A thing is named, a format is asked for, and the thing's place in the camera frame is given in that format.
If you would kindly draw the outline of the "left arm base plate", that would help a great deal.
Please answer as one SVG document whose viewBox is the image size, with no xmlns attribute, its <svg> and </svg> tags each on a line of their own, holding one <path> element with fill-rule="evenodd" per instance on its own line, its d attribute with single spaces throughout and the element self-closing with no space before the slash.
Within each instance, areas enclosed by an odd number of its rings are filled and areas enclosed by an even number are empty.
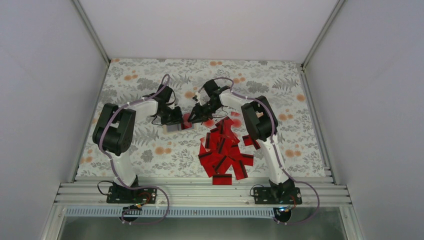
<svg viewBox="0 0 424 240">
<path fill-rule="evenodd" d="M 154 204 L 157 189 L 142 188 L 131 190 L 120 185 L 111 186 L 108 190 L 106 202 L 108 204 Z"/>
</svg>

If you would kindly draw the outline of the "beige card holder wallet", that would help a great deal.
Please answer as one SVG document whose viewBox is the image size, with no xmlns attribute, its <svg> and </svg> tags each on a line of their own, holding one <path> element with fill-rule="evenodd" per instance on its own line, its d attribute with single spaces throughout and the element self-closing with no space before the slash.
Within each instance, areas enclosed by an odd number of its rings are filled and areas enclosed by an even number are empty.
<svg viewBox="0 0 424 240">
<path fill-rule="evenodd" d="M 193 129 L 190 129 L 190 130 L 181 130 L 180 125 L 181 125 L 181 123 L 174 124 L 174 125 L 165 125 L 163 127 L 163 133 L 165 135 L 172 135 L 172 134 L 178 134 L 178 133 L 181 133 L 181 132 L 187 132 L 187 131 L 191 131 L 191 130 L 195 130 L 196 129 L 196 126 L 194 124 L 192 124 L 193 125 Z"/>
</svg>

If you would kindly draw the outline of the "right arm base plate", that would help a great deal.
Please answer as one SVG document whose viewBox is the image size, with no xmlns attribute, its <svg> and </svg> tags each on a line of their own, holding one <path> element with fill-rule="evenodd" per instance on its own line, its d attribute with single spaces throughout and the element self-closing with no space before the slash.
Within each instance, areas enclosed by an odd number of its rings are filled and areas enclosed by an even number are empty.
<svg viewBox="0 0 424 240">
<path fill-rule="evenodd" d="M 256 186 L 253 187 L 251 194 L 256 205 L 301 205 L 303 203 L 298 187 L 274 195 L 271 187 Z"/>
</svg>

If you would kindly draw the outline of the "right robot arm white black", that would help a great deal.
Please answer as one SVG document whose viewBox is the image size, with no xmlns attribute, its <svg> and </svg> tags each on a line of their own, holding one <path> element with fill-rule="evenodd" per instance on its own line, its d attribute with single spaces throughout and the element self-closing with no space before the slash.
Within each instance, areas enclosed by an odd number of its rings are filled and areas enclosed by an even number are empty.
<svg viewBox="0 0 424 240">
<path fill-rule="evenodd" d="M 233 86 L 219 87 L 215 79 L 207 81 L 201 88 L 209 97 L 201 102 L 200 92 L 193 97 L 195 105 L 188 121 L 201 123 L 212 118 L 221 107 L 230 107 L 243 116 L 246 130 L 253 140 L 257 141 L 263 152 L 269 169 L 270 195 L 274 202 L 284 203 L 295 190 L 295 182 L 287 173 L 283 156 L 279 149 L 277 118 L 263 95 L 249 97 L 233 90 Z"/>
</svg>

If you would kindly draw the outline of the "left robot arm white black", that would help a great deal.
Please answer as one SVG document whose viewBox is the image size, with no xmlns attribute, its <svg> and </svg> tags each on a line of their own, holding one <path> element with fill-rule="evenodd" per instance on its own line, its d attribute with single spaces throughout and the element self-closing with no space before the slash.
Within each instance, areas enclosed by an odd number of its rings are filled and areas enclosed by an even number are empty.
<svg viewBox="0 0 424 240">
<path fill-rule="evenodd" d="M 160 84 L 157 92 L 119 107 L 106 103 L 92 134 L 92 141 L 111 163 L 113 182 L 121 186 L 119 196 L 131 203 L 139 197 L 138 177 L 127 153 L 133 140 L 135 124 L 148 117 L 160 118 L 160 126 L 183 123 L 183 114 L 174 90 Z"/>
</svg>

